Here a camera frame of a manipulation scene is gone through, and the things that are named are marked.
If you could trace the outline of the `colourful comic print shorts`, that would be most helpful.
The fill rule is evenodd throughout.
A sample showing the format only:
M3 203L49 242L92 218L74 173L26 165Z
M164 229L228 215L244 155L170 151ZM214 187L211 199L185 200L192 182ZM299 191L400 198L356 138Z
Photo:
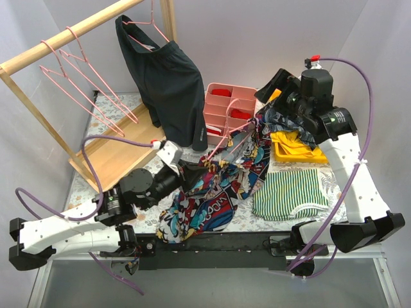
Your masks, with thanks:
M255 117L251 135L234 155L235 159L208 160L200 166L207 173L189 192L173 196L170 208L161 212L158 239L177 244L204 232L223 230L232 221L238 205L265 183L270 164L271 140L264 120Z

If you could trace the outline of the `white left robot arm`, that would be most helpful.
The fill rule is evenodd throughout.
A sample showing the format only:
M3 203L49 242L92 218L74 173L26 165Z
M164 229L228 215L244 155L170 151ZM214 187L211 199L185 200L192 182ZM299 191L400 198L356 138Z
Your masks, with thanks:
M188 192L207 173L206 167L179 161L180 173L163 166L153 175L144 168L133 170L113 188L90 203L68 210L74 220L51 216L36 221L15 218L10 235L15 244L8 259L15 269L40 268L57 257L89 252L109 252L128 257L137 255L141 245L128 224L136 210L159 204L176 189Z

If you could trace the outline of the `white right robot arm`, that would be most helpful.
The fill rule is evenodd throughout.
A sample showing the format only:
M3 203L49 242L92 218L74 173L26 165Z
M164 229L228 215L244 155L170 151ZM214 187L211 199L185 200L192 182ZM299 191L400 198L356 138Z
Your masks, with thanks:
M360 147L357 128L346 108L333 104L333 77L325 69L307 69L298 78L285 69L255 93L256 99L291 119L301 118L325 154L341 190L347 221L309 221L292 227L291 249L307 254L314 244L335 245L343 253L380 243L405 226L379 194Z

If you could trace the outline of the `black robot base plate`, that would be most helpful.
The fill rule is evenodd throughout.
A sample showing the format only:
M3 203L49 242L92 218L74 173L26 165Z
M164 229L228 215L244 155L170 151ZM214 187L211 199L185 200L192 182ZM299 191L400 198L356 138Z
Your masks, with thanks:
M304 247L287 231L205 232L178 244L137 234L140 270L268 268L284 271Z

